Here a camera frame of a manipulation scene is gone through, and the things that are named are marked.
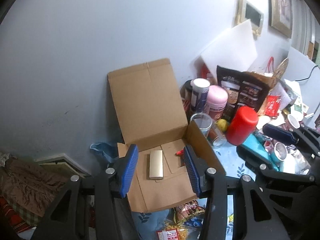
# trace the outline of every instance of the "black snack bag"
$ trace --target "black snack bag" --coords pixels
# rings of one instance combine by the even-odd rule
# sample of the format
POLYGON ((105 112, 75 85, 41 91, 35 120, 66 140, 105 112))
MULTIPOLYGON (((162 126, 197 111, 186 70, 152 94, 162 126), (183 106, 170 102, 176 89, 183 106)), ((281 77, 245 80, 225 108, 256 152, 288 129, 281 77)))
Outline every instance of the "black snack bag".
POLYGON ((259 111, 269 93, 269 86, 248 73, 217 67, 218 85, 228 91, 229 98, 222 118, 231 122, 241 106, 259 111))

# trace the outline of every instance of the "red cylindrical container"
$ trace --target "red cylindrical container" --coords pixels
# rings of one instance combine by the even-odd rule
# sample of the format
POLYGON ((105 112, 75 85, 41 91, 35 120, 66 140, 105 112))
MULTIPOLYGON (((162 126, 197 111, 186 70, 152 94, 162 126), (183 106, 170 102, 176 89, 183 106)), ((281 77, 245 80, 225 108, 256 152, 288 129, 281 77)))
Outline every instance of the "red cylindrical container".
POLYGON ((236 146, 244 143, 257 124, 257 113, 248 106, 241 106, 227 130, 228 142, 236 146))

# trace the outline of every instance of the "power cord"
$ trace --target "power cord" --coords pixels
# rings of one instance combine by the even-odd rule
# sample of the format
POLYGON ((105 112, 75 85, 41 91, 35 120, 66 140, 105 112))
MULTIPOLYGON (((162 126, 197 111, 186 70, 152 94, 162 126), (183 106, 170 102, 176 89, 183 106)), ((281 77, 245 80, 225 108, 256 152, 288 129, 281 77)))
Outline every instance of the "power cord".
POLYGON ((315 66, 313 67, 313 69, 312 69, 312 70, 311 70, 311 72, 310 72, 309 77, 304 78, 304 79, 295 80, 295 81, 303 81, 303 80, 307 80, 307 79, 309 79, 309 78, 311 77, 311 74, 312 74, 313 70, 314 70, 316 67, 318 67, 318 65, 315 65, 315 66))

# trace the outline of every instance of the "pink jar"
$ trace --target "pink jar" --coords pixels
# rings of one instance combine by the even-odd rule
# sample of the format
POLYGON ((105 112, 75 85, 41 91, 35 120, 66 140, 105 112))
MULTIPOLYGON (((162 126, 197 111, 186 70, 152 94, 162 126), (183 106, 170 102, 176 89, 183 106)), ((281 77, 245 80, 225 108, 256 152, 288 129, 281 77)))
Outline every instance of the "pink jar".
POLYGON ((210 86, 204 112, 217 121, 222 117, 228 101, 228 92, 219 86, 210 86))

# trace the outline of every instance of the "blue tablecloth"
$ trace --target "blue tablecloth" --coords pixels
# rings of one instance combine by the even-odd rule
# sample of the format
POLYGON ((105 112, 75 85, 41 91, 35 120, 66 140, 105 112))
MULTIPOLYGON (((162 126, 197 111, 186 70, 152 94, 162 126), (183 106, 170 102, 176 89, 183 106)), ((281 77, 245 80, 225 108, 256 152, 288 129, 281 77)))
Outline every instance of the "blue tablecloth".
MULTIPOLYGON (((223 165, 228 176, 239 178, 244 174, 250 175, 255 180, 256 175, 244 166, 244 160, 241 159, 236 147, 226 143, 221 148, 215 149, 215 153, 223 165)), ((200 206, 205 207, 207 199, 198 199, 200 206)), ((137 232, 142 240, 158 240, 156 231, 161 230, 164 220, 169 215, 170 209, 152 213, 132 212, 133 221, 137 232)), ((233 198, 228 196, 228 216, 233 214, 233 198)), ((228 222, 226 239, 232 239, 233 221, 228 222)))

